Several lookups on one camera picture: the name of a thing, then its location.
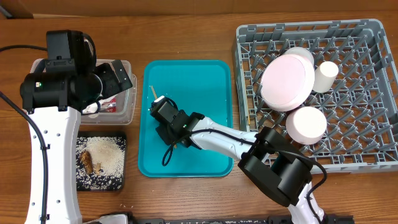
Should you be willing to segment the large white plate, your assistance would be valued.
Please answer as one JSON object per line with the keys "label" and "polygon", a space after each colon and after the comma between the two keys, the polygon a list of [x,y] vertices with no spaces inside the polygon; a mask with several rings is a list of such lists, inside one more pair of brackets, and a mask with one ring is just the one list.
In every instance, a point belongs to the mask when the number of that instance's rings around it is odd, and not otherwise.
{"label": "large white plate", "polygon": [[315,81],[315,70],[305,57],[281,55],[273,60],[261,77],[261,97],[276,111],[299,107],[309,96]]}

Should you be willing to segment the white napkin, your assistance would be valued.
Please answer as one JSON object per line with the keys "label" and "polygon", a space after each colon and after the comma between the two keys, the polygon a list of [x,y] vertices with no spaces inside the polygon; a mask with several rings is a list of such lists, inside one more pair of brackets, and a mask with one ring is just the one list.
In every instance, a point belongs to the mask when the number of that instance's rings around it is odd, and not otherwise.
{"label": "white napkin", "polygon": [[81,113],[82,115],[91,115],[99,113],[102,109],[102,106],[106,104],[106,100],[99,100],[95,103],[88,105]]}

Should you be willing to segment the red snack wrapper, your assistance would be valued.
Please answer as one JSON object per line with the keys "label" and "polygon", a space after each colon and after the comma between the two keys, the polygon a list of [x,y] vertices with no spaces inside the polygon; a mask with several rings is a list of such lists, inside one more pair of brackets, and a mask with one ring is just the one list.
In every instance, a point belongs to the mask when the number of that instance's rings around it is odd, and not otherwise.
{"label": "red snack wrapper", "polygon": [[101,104],[100,112],[101,113],[115,113],[116,107],[117,107],[117,103],[116,103],[115,98],[112,98],[110,100],[105,100]]}

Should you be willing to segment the white cup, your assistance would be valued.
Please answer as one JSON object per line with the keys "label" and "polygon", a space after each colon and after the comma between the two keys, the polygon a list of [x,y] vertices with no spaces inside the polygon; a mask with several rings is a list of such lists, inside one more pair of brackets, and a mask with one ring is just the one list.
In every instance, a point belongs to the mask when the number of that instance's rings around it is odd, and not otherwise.
{"label": "white cup", "polygon": [[312,90],[317,93],[327,92],[332,87],[338,72],[337,64],[330,61],[321,63],[315,70],[315,81]]}

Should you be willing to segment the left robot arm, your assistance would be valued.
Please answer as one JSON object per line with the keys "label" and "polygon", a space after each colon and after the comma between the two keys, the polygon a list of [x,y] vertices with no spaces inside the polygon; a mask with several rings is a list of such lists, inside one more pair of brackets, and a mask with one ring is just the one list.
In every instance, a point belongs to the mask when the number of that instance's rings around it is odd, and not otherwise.
{"label": "left robot arm", "polygon": [[21,84],[32,146],[26,223],[81,223],[76,139],[89,105],[132,88],[120,60],[37,59]]}

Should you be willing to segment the brown food scrap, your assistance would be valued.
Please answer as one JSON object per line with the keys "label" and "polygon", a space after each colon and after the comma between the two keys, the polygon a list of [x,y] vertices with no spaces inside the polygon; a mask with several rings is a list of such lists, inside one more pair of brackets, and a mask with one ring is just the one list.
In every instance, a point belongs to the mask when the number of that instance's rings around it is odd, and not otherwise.
{"label": "brown food scrap", "polygon": [[80,154],[80,161],[83,164],[86,173],[91,174],[93,172],[93,162],[91,154],[88,151],[84,151]]}

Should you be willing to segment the small white dish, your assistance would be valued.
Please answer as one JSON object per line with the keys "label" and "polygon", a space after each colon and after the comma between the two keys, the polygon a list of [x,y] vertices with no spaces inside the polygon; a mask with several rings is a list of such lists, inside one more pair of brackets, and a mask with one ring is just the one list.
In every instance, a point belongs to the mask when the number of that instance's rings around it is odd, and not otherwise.
{"label": "small white dish", "polygon": [[285,127],[295,142],[311,145],[321,140],[326,131],[327,121],[319,109],[305,106],[288,115]]}

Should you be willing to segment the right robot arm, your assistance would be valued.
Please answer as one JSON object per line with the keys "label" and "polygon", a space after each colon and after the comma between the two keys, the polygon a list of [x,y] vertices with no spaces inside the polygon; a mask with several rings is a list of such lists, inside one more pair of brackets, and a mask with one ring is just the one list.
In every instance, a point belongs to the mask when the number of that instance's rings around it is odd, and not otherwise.
{"label": "right robot arm", "polygon": [[288,208],[293,223],[325,223],[325,212],[313,192],[324,180],[312,184],[311,170],[321,167],[304,156],[272,128],[242,132],[222,126],[200,114],[152,112],[159,122],[158,134],[169,148],[162,164],[166,166],[177,143],[211,150],[238,161],[239,168],[268,198]]}

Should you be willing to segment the pale green bowl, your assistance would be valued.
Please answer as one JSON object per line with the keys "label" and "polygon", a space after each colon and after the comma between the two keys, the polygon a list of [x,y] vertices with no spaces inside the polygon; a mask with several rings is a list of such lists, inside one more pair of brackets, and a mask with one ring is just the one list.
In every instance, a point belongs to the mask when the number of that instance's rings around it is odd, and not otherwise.
{"label": "pale green bowl", "polygon": [[312,53],[303,47],[292,47],[292,48],[286,50],[284,52],[284,54],[285,55],[287,55],[287,54],[299,55],[301,57],[308,59],[311,62],[312,66],[314,66],[315,61],[314,61],[314,57],[313,57]]}

